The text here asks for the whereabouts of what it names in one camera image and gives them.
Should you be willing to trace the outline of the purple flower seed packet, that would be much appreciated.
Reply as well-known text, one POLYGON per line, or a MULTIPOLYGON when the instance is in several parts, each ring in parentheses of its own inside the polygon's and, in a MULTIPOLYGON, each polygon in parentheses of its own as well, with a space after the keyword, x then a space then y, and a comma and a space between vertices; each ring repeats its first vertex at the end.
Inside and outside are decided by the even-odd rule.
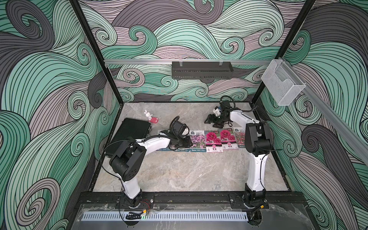
POLYGON ((174 152, 191 152, 192 149, 191 148, 177 148, 177 149, 173 149, 174 152))
POLYGON ((159 149, 157 151, 168 151, 169 146, 171 144, 171 139, 169 138, 170 134, 167 130, 162 130, 158 132, 159 136, 163 136, 159 138, 159 149))
POLYGON ((189 132, 192 146, 189 152, 206 152, 206 136, 204 130, 192 130, 189 132))

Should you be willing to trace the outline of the purple flower seed packet front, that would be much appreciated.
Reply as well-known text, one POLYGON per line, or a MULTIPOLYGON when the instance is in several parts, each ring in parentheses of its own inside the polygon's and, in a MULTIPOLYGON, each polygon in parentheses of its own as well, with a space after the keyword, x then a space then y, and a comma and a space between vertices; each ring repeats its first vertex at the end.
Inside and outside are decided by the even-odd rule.
POLYGON ((158 132, 159 136, 163 136, 159 138, 159 149, 157 151, 168 151, 169 146, 171 144, 171 139, 169 138, 170 134, 167 130, 162 130, 158 132))

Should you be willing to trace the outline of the pink flower packet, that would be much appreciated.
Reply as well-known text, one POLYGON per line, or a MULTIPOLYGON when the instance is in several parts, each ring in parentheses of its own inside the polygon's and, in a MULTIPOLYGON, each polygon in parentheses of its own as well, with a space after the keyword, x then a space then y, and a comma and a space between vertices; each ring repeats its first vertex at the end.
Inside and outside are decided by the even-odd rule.
POLYGON ((236 150, 239 148, 236 141, 236 137, 231 128, 222 129, 220 131, 220 140, 222 143, 223 150, 236 150))

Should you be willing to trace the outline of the pink carnation seed packet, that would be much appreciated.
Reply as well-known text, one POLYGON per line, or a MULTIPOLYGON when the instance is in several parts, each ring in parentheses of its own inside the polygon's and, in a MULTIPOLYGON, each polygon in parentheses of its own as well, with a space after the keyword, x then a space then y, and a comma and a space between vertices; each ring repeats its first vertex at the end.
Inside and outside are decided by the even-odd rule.
POLYGON ((220 139, 220 132, 218 130, 205 131, 205 144, 206 144, 206 151, 208 153, 223 152, 223 146, 220 139))

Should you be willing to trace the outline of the purple flower seed packet back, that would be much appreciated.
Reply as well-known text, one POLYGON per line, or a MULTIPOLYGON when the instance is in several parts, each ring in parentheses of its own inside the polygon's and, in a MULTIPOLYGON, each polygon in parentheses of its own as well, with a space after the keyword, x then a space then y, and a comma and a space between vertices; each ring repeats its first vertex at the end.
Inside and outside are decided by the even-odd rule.
POLYGON ((192 146, 189 152, 206 152, 206 136, 204 130, 192 130, 189 132, 192 146))

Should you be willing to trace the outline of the red flower green seed packet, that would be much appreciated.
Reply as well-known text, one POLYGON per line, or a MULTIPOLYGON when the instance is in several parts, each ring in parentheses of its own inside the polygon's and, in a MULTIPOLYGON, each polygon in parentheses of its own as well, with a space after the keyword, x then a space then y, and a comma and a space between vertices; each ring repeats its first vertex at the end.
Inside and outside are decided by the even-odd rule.
POLYGON ((241 127, 233 128, 234 136, 239 148, 245 148, 245 129, 241 127))

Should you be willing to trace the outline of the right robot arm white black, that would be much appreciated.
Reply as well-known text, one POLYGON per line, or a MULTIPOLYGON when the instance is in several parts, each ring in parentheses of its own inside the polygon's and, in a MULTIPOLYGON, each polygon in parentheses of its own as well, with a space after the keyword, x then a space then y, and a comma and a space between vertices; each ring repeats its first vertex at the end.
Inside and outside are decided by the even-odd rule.
POLYGON ((273 148, 270 127, 267 122, 253 119, 238 109, 226 113, 225 117, 210 114, 205 123, 213 123, 215 127, 222 128, 228 121, 237 123, 245 130, 244 145, 250 155, 250 162, 243 200, 247 209, 254 210, 266 205, 265 165, 273 148))

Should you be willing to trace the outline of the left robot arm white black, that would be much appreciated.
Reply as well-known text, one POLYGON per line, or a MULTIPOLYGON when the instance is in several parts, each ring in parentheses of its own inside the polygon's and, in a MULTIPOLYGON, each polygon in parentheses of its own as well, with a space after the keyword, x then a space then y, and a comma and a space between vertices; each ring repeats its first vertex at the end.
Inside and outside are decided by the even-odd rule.
POLYGON ((145 139, 124 140, 110 158, 109 165, 122 183, 125 203, 137 207, 141 201, 142 189, 136 175, 146 155, 163 148, 189 148, 193 145, 189 128, 163 130, 158 135, 145 139))

